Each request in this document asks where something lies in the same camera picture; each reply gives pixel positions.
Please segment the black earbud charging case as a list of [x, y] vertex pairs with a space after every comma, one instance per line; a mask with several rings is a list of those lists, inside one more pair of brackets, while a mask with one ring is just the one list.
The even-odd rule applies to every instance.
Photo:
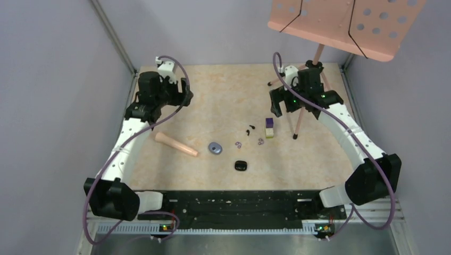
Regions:
[[234, 163], [234, 168], [237, 171], [246, 171], [248, 169], [248, 163], [246, 161], [243, 160], [237, 160]]

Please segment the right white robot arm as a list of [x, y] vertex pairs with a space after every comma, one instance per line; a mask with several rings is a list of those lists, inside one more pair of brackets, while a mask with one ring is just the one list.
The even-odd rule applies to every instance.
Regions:
[[387, 154], [364, 133], [348, 112], [343, 99], [334, 90], [326, 91], [317, 68], [299, 70], [288, 66], [281, 75], [290, 89], [280, 86], [269, 92], [271, 112], [282, 116], [280, 103], [287, 112], [305, 108], [335, 137], [347, 155], [352, 175], [342, 185], [326, 188], [315, 196], [312, 213], [326, 219], [335, 206], [348, 203], [363, 205], [389, 195], [389, 190], [377, 170], [380, 166], [393, 191], [396, 191], [402, 161], [397, 154]]

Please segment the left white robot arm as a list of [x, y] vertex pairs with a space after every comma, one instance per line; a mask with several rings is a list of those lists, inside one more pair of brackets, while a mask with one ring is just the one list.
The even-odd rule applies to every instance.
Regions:
[[193, 97], [189, 78], [171, 81], [155, 71], [143, 72], [138, 78], [138, 91], [127, 107], [122, 130], [111, 155], [95, 178], [87, 178], [83, 189], [87, 196], [84, 217], [91, 211], [95, 216], [132, 221], [137, 215], [150, 211], [157, 219], [170, 214], [169, 203], [155, 191], [136, 192], [128, 186], [135, 163], [154, 127], [173, 117], [160, 118], [164, 106], [175, 106], [176, 112], [188, 106]]

